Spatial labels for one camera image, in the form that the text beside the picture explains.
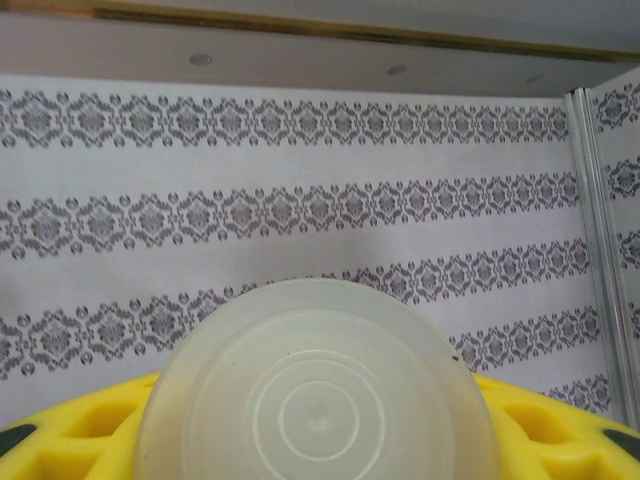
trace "recessed light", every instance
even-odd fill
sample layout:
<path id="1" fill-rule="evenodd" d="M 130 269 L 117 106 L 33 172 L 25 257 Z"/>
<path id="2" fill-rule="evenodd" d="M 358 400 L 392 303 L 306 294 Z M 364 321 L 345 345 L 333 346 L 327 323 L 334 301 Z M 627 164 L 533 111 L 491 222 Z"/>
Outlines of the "recessed light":
<path id="1" fill-rule="evenodd" d="M 211 64 L 211 55 L 206 53 L 194 53 L 189 57 L 189 63 L 198 67 L 204 67 Z"/>
<path id="2" fill-rule="evenodd" d="M 531 75 L 529 78 L 527 78 L 526 82 L 527 82 L 527 85 L 531 85 L 532 83 L 538 83 L 543 78 L 544 78 L 544 75 L 541 73 L 538 73 L 536 75 Z"/>
<path id="3" fill-rule="evenodd" d="M 396 75 L 401 75 L 407 71 L 407 67 L 405 65 L 394 65 L 387 69 L 387 75 L 390 77 L 395 77 Z"/>

